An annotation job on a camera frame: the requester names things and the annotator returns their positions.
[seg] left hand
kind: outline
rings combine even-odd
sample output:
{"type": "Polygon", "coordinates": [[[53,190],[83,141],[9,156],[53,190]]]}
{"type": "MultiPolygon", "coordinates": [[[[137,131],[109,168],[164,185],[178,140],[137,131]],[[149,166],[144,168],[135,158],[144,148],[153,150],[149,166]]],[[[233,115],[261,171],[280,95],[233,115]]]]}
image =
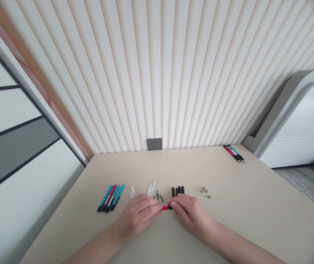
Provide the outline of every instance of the left hand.
{"type": "Polygon", "coordinates": [[[147,194],[138,194],[131,199],[112,225],[118,231],[120,242],[125,244],[141,234],[152,220],[161,214],[162,207],[163,205],[147,194]]]}

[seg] finger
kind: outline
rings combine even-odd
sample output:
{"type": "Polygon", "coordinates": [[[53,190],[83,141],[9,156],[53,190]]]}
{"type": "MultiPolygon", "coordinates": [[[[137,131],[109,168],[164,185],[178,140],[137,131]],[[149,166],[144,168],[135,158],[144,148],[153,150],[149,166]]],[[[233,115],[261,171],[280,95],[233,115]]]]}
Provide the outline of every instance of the finger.
{"type": "Polygon", "coordinates": [[[138,212],[141,212],[145,210],[147,207],[156,204],[158,204],[158,202],[154,199],[151,199],[150,197],[148,197],[147,199],[143,199],[137,204],[137,206],[139,207],[138,212]]]}
{"type": "Polygon", "coordinates": [[[162,208],[163,208],[163,205],[157,203],[155,205],[151,205],[151,206],[145,208],[144,210],[142,210],[138,214],[138,216],[141,219],[141,221],[145,222],[148,219],[150,219],[154,214],[159,212],[162,208]]]}
{"type": "Polygon", "coordinates": [[[149,199],[150,197],[147,194],[138,194],[132,199],[132,203],[137,204],[144,199],[149,199]]]}
{"type": "Polygon", "coordinates": [[[171,206],[174,209],[174,212],[176,213],[176,215],[179,215],[184,223],[184,225],[186,227],[192,227],[193,222],[191,221],[189,215],[187,214],[187,212],[184,210],[184,208],[178,204],[177,202],[171,202],[171,206]]]}
{"type": "Polygon", "coordinates": [[[172,202],[178,203],[179,205],[184,207],[186,211],[191,212],[191,210],[194,208],[196,198],[185,194],[178,194],[178,196],[170,199],[167,204],[171,205],[172,202]]]}
{"type": "Polygon", "coordinates": [[[146,220],[143,224],[142,224],[142,230],[144,230],[145,228],[147,228],[151,222],[158,216],[160,215],[162,212],[158,211],[157,213],[155,213],[153,216],[151,216],[148,220],[146,220]]]}
{"type": "Polygon", "coordinates": [[[167,202],[167,204],[170,205],[170,203],[171,203],[172,201],[176,200],[177,198],[178,198],[178,199],[182,199],[182,200],[187,199],[187,200],[191,200],[191,201],[194,199],[193,196],[189,196],[189,195],[180,193],[180,194],[178,194],[177,196],[174,196],[173,198],[171,198],[171,199],[167,202]]]}

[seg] wooden trim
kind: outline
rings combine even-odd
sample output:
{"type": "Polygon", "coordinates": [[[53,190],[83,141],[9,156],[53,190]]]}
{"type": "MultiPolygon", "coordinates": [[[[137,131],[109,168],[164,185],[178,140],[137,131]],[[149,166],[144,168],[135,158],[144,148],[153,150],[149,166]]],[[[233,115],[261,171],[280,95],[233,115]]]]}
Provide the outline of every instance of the wooden trim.
{"type": "Polygon", "coordinates": [[[58,111],[63,116],[64,120],[67,122],[79,142],[82,144],[90,158],[94,156],[94,153],[92,152],[91,148],[87,144],[86,140],[83,138],[82,134],[80,133],[78,127],[74,123],[73,119],[69,115],[68,111],[64,107],[63,103],[59,99],[58,95],[54,91],[52,85],[48,81],[47,77],[37,64],[35,58],[32,56],[31,52],[25,45],[24,41],[22,40],[20,34],[14,27],[12,21],[8,17],[7,13],[4,11],[3,7],[0,4],[0,24],[17,48],[17,50],[20,52],[22,57],[25,59],[26,63],[28,64],[31,71],[34,73],[38,81],[41,83],[44,90],[48,93],[49,97],[52,99],[53,103],[56,105],[58,111]]]}

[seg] forearm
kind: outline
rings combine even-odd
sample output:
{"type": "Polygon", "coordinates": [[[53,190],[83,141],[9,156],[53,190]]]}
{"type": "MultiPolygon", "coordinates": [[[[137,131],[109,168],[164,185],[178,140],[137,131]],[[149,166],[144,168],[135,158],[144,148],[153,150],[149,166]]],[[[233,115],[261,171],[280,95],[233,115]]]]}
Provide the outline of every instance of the forearm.
{"type": "Polygon", "coordinates": [[[228,227],[217,223],[217,236],[211,248],[233,264],[283,264],[271,253],[237,234],[228,227]]]}
{"type": "Polygon", "coordinates": [[[110,225],[83,248],[67,259],[64,264],[107,263],[123,246],[114,225],[110,225]]]}

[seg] teal marker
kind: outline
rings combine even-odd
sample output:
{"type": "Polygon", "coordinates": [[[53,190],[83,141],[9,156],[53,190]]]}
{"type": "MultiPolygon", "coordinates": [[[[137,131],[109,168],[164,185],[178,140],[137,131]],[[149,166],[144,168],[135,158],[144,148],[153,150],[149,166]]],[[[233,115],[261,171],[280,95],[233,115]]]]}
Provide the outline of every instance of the teal marker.
{"type": "Polygon", "coordinates": [[[232,150],[234,150],[234,152],[237,154],[237,155],[240,155],[231,145],[229,145],[231,148],[232,148],[232,150]]]}
{"type": "Polygon", "coordinates": [[[125,187],[125,185],[123,184],[123,185],[121,186],[119,192],[118,192],[117,199],[115,199],[115,200],[113,201],[112,209],[111,209],[112,211],[114,211],[114,208],[116,207],[116,204],[117,204],[117,202],[119,201],[120,194],[121,194],[121,192],[124,190],[124,187],[125,187]]]}
{"type": "Polygon", "coordinates": [[[111,191],[112,188],[113,188],[113,185],[111,185],[111,186],[109,187],[109,189],[108,189],[108,191],[107,191],[105,197],[103,198],[103,200],[102,200],[100,206],[99,206],[98,209],[97,209],[98,212],[102,211],[102,205],[105,203],[105,201],[106,201],[106,199],[107,199],[107,196],[108,196],[108,194],[109,194],[109,192],[111,191]]]}
{"type": "Polygon", "coordinates": [[[114,197],[116,196],[117,191],[119,190],[119,185],[117,185],[116,189],[114,190],[112,197],[110,198],[110,201],[108,202],[106,208],[104,209],[104,211],[106,211],[106,213],[108,213],[110,211],[110,205],[112,204],[112,202],[114,202],[114,197]]]}

